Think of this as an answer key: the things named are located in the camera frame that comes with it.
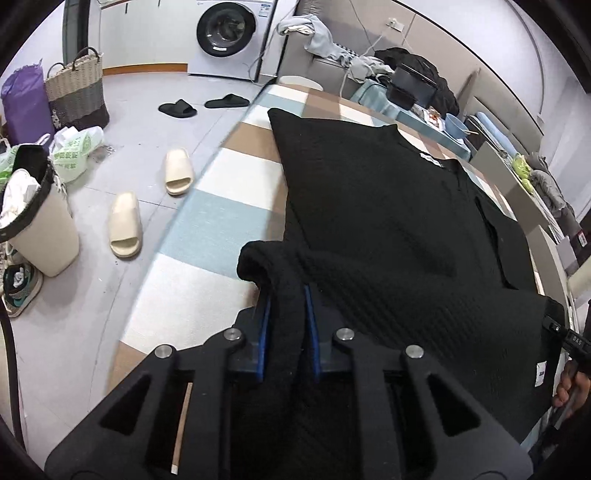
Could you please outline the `person right hand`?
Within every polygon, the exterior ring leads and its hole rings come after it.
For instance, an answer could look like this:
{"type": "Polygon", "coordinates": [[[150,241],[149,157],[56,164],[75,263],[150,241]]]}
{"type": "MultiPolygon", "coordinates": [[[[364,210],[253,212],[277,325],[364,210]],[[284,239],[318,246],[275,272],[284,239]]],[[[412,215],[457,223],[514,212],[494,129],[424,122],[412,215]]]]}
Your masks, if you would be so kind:
{"type": "Polygon", "coordinates": [[[569,360],[560,375],[560,381],[553,397],[553,406],[561,408],[570,402],[571,395],[575,398],[566,409],[568,418],[573,416],[586,403],[590,391],[590,378],[578,370],[574,360],[569,360]]]}

